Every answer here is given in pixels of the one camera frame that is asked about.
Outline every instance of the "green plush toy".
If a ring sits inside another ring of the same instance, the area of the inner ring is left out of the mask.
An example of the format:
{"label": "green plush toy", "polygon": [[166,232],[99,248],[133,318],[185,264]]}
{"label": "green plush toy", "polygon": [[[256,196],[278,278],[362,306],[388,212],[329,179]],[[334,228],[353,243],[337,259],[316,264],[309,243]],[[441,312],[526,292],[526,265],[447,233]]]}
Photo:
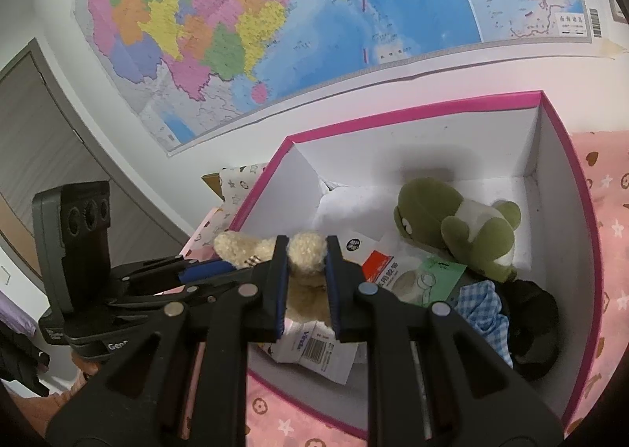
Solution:
{"label": "green plush toy", "polygon": [[419,178],[402,186],[394,216],[411,243],[447,248],[459,263],[496,282],[515,279],[513,231],[521,221],[515,202],[488,206],[437,179]]}

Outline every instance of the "door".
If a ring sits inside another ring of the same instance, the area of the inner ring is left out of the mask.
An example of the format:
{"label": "door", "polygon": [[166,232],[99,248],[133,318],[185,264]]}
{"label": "door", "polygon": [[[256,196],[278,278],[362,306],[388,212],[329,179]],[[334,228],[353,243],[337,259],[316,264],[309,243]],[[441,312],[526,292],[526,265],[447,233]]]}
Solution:
{"label": "door", "polygon": [[174,255],[181,245],[117,184],[68,124],[28,53],[0,81],[0,231],[40,274],[31,202],[39,191],[108,180],[112,265]]}

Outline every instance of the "camera lens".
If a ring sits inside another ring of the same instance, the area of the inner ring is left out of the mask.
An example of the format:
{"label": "camera lens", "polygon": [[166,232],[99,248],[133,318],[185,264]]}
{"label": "camera lens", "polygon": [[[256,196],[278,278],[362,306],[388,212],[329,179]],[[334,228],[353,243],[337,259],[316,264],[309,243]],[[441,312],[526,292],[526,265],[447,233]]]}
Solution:
{"label": "camera lens", "polygon": [[109,203],[106,200],[101,202],[101,219],[102,221],[107,220],[107,215],[109,214]]}
{"label": "camera lens", "polygon": [[90,200],[85,205],[84,217],[89,230],[94,230],[96,226],[96,202]]}
{"label": "camera lens", "polygon": [[68,230],[72,235],[78,235],[81,228],[81,213],[75,207],[68,213]]}

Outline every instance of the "cardboard box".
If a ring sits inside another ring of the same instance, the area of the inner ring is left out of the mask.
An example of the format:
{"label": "cardboard box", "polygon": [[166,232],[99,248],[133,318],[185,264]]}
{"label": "cardboard box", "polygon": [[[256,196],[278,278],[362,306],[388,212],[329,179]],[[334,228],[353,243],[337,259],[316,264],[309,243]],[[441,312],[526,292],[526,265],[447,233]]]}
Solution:
{"label": "cardboard box", "polygon": [[225,200],[225,197],[223,196],[223,187],[221,186],[221,174],[219,174],[219,172],[214,174],[205,174],[204,176],[201,176],[201,179],[221,198],[221,200]]}
{"label": "cardboard box", "polygon": [[[601,255],[583,172],[543,92],[449,101],[290,136],[230,228],[259,237],[350,228],[380,239],[395,229],[399,188],[421,176],[451,182],[480,202],[520,205],[518,276],[548,290],[561,312],[561,355],[536,388],[567,425],[600,331]],[[366,429],[364,375],[358,381],[350,374],[348,385],[339,388],[308,374],[295,384],[281,374],[269,376],[264,363],[256,357],[250,368],[271,378],[272,386],[310,410]],[[353,392],[350,404],[347,396],[341,399],[343,392]]]}

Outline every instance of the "plush toy eye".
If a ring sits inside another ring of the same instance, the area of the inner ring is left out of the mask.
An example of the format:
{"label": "plush toy eye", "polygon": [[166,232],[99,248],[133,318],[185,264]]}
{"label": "plush toy eye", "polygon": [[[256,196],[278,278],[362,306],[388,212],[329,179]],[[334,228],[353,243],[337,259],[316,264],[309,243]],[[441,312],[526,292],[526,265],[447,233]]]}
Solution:
{"label": "plush toy eye", "polygon": [[413,235],[413,227],[411,227],[411,224],[408,223],[408,220],[406,218],[402,218],[402,226],[404,227],[404,230],[408,232],[408,234]]}

